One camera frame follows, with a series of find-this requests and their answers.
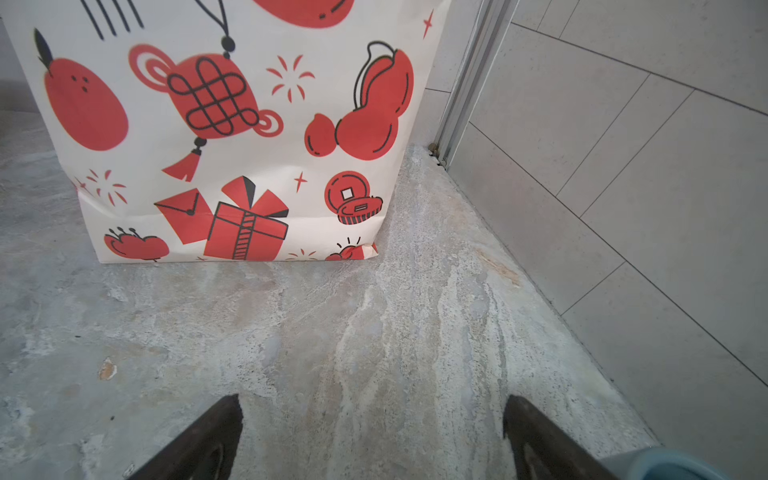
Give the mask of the aluminium corner post right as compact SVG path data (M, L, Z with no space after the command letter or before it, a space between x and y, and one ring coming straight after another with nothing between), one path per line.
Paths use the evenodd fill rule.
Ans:
M481 1L430 155L450 168L466 127L505 39L519 1Z

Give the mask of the white red printed paper bag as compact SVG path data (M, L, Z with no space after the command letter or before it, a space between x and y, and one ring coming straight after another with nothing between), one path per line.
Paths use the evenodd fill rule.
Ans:
M446 1L5 1L100 261L375 257Z

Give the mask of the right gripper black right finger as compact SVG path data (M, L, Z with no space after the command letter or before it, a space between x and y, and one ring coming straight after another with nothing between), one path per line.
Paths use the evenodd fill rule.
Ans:
M503 413L517 479L616 479L528 399L510 395Z

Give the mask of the blue-grey ceramic cup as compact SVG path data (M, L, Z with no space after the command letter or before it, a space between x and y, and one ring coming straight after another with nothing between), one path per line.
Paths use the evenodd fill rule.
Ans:
M710 464L685 452L664 447L633 450L599 460L609 472L624 480L727 480Z

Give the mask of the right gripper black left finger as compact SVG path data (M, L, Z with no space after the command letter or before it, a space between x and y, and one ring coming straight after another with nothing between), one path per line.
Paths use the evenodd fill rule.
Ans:
M129 479L229 479L242 430L239 395L224 396Z

